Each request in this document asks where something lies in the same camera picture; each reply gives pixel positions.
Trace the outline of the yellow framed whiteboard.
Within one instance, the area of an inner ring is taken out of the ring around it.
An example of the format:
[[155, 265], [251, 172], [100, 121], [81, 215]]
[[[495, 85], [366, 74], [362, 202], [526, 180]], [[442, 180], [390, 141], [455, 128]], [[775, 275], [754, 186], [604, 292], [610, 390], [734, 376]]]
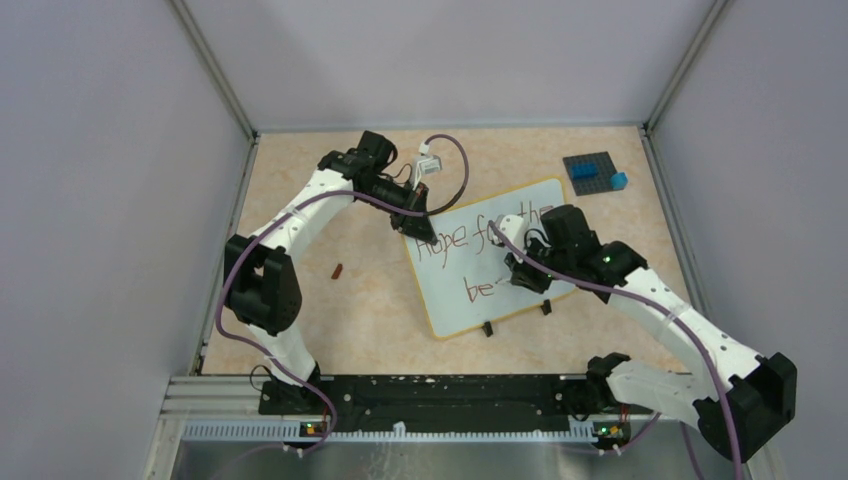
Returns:
[[540, 216], [565, 203], [560, 177], [549, 177], [482, 200], [455, 207], [432, 218], [434, 245], [404, 239], [431, 332], [447, 339], [569, 295], [574, 286], [555, 281], [543, 294], [509, 285], [504, 263], [508, 251], [491, 243], [489, 221], [515, 214], [539, 229]]

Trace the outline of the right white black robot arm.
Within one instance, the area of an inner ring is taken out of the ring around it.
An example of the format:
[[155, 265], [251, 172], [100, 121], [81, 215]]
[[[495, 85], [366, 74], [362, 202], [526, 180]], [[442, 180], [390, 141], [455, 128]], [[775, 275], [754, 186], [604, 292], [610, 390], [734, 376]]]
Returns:
[[688, 370], [679, 375], [625, 354], [590, 361], [589, 404], [612, 412], [645, 407], [696, 429], [720, 455], [749, 461], [795, 417], [798, 369], [782, 353], [766, 356], [740, 343], [677, 295], [647, 260], [622, 241], [603, 243], [583, 211], [570, 204], [528, 219], [502, 215], [489, 225], [506, 249], [510, 284], [534, 293], [555, 281], [589, 291], [635, 320]]

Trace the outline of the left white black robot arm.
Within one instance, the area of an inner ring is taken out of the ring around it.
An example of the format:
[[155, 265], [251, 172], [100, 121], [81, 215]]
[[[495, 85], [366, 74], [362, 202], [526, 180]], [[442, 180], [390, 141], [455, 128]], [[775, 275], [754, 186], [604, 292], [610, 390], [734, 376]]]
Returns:
[[261, 413], [314, 413], [321, 407], [320, 368], [296, 324], [303, 296], [295, 267], [338, 213], [361, 200], [387, 212], [395, 231], [436, 243], [426, 213], [428, 187], [399, 185], [384, 174], [397, 156], [390, 140], [366, 131], [355, 147], [326, 154], [303, 189], [264, 227], [227, 241], [223, 305], [274, 363], [262, 386]]

